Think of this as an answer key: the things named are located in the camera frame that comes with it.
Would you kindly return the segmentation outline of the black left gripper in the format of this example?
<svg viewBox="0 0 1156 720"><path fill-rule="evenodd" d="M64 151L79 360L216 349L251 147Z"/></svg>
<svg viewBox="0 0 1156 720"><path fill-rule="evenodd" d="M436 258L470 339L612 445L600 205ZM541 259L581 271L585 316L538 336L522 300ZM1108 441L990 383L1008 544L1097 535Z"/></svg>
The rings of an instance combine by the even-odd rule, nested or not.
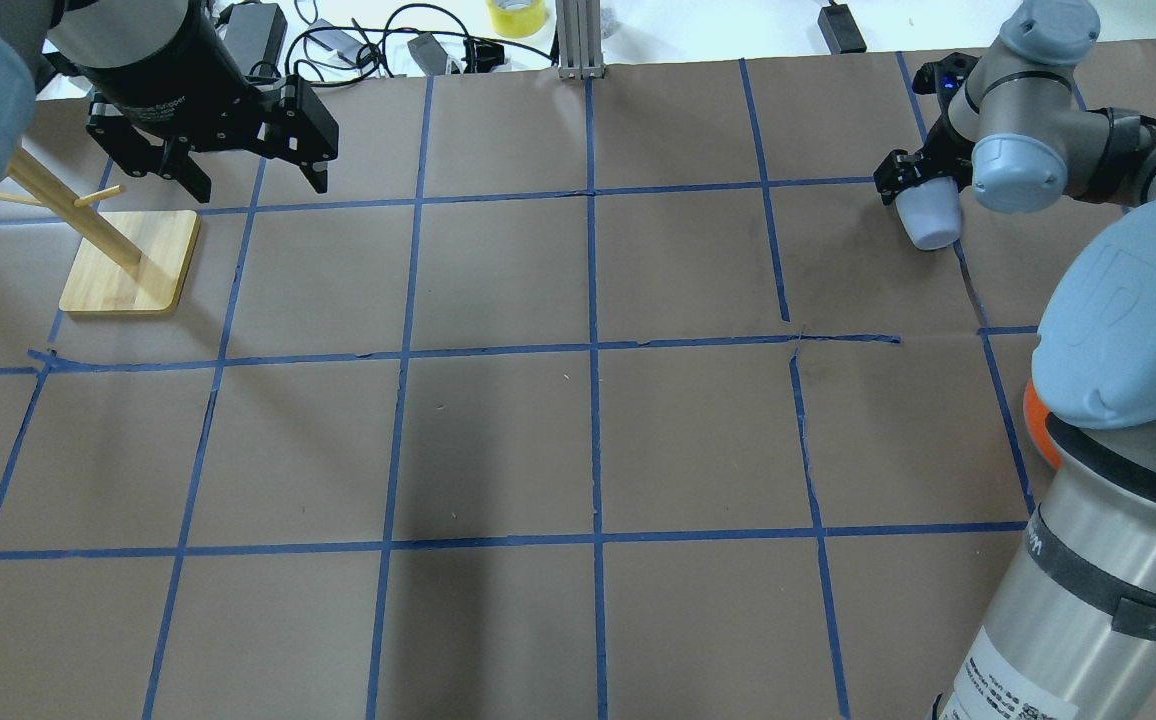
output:
<svg viewBox="0 0 1156 720"><path fill-rule="evenodd" d="M328 192L339 124L307 79L245 77L209 14L77 14L75 70L92 83L86 132L129 177L212 178L191 153L244 150L298 168Z"/></svg>

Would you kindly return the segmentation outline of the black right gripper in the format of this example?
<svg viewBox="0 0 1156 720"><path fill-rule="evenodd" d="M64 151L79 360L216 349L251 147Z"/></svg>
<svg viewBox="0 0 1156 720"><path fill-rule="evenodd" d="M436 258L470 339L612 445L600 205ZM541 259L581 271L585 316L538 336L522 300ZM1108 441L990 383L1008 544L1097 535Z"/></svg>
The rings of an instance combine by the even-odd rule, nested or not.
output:
<svg viewBox="0 0 1156 720"><path fill-rule="evenodd" d="M892 150L872 173L881 205L892 206L904 191L936 178L970 183L975 173L972 154L975 141L962 136L947 114L939 117L920 150Z"/></svg>

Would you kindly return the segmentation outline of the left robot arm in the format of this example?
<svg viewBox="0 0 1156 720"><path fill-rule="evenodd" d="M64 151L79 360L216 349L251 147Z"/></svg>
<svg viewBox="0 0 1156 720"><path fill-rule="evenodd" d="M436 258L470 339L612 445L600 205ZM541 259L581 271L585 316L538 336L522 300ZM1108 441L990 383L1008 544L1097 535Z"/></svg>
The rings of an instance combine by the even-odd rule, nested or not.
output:
<svg viewBox="0 0 1156 720"><path fill-rule="evenodd" d="M126 176L179 183L198 202L198 153L252 153L328 190L339 124L307 79L272 77L268 47L240 60L203 1L0 1L0 181L39 91L51 44L92 86L86 132Z"/></svg>

